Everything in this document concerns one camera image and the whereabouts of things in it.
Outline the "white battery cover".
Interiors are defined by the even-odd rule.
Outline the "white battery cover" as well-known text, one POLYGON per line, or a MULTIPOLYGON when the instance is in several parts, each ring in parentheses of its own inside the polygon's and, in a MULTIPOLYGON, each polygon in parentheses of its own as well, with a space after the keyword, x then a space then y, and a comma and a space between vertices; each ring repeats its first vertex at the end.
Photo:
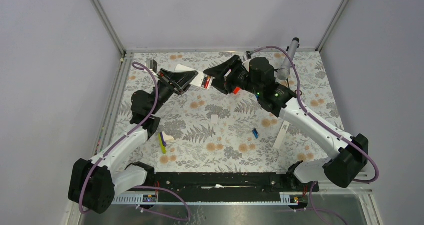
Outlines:
POLYGON ((218 116, 217 114, 212 114, 212 115, 211 115, 210 122, 211 122, 213 125, 218 124, 218 122, 219 122, 219 116, 218 116))

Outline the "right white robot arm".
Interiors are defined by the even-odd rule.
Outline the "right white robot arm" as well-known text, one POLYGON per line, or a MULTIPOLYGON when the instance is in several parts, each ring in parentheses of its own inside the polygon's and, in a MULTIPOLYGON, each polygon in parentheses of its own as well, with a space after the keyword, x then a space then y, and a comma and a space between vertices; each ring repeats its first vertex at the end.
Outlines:
POLYGON ((347 188, 368 163, 368 139, 344 132, 302 106, 299 95, 276 81, 275 69, 266 58, 242 62, 234 55, 204 74, 213 78, 211 85, 223 94, 241 89, 255 95, 261 108, 302 130, 324 150, 327 158, 297 162, 289 168, 286 183, 291 190, 316 181, 347 188))

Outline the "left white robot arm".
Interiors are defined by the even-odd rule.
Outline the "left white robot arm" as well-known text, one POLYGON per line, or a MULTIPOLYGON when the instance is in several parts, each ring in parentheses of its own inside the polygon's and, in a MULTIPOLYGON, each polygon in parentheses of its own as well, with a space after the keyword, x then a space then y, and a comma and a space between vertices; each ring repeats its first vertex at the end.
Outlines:
POLYGON ((155 115, 161 107, 172 95, 183 95, 198 75, 196 70, 165 69, 153 74, 153 91, 138 90, 131 97, 132 118, 124 135, 89 160, 80 158, 75 162, 67 196, 78 204, 82 214, 102 214, 126 191, 138 186, 144 191, 154 187, 153 167, 137 162, 121 172, 118 168, 156 133, 161 119, 155 115))

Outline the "white remote control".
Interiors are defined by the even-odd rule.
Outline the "white remote control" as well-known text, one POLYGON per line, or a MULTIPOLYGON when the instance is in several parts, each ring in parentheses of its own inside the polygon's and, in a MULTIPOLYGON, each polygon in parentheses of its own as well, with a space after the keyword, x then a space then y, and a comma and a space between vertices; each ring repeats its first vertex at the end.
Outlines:
POLYGON ((178 64, 176 67, 175 67, 175 70, 174 70, 175 72, 197 72, 197 75, 194 77, 194 79, 190 82, 190 85, 191 86, 195 86, 195 87, 197 87, 197 88, 201 88, 201 89, 204 89, 204 90, 209 90, 209 89, 205 89, 205 88, 203 88, 203 83, 204 83, 204 80, 207 78, 207 77, 210 77, 211 79, 213 79, 214 80, 214 78, 212 77, 212 76, 210 76, 210 75, 206 75, 206 74, 204 74, 202 71, 199 71, 199 70, 196 70, 196 69, 194 69, 194 68, 190 68, 190 67, 187 67, 187 66, 184 66, 184 65, 182 65, 182 64, 178 64))

